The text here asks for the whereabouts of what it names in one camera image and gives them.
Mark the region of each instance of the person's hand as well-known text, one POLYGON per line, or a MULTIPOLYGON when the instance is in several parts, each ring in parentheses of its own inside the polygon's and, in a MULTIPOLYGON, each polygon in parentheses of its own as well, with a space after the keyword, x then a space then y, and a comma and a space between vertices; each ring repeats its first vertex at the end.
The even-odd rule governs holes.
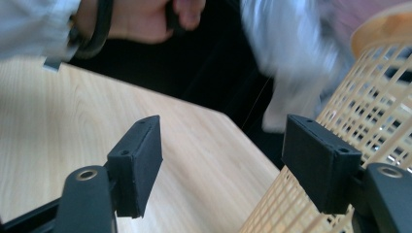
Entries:
MULTIPOLYGON (((82 0, 75 21, 80 31, 91 35, 94 30, 97 0, 82 0)), ((172 31, 166 28, 165 6, 169 0, 115 0, 109 38, 142 43, 160 43, 172 31)), ((206 0, 170 0, 186 30, 195 29, 206 0)))

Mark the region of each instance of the metal ring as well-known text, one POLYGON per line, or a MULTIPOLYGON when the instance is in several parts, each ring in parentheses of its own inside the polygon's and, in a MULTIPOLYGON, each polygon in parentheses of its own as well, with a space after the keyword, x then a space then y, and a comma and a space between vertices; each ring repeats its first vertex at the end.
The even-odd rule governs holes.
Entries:
POLYGON ((403 176, 398 170, 391 167, 382 166, 378 168, 378 171, 387 177, 401 178, 403 176))
POLYGON ((76 180, 84 182, 93 179, 95 176, 97 176, 97 171, 88 169, 78 173, 78 175, 76 176, 76 180))

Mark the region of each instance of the white sleeve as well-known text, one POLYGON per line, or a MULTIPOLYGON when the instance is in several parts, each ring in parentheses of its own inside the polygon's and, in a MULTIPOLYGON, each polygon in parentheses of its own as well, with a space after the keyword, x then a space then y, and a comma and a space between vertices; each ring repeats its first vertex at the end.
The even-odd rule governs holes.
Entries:
POLYGON ((70 59, 69 17, 80 0, 1 0, 0 59, 14 55, 43 55, 70 59))

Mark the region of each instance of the clamp jaw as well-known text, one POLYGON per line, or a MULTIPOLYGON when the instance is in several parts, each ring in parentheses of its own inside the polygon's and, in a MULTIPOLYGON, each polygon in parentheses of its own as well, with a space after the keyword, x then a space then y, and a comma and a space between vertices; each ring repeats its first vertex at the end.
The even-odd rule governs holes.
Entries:
POLYGON ((104 166, 74 171, 59 199, 0 225, 0 232, 117 232, 115 212, 143 217, 161 162, 159 116, 141 119, 104 166))

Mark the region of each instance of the finger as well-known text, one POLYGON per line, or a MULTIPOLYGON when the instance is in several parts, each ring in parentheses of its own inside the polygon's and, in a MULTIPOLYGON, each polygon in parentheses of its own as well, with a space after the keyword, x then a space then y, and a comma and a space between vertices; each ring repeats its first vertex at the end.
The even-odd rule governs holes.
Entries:
POLYGON ((206 0, 174 0, 175 12, 179 13, 201 13, 205 8, 206 0))
POLYGON ((175 0, 174 10, 179 22, 186 30, 193 30, 200 23, 200 16, 206 0, 175 0))

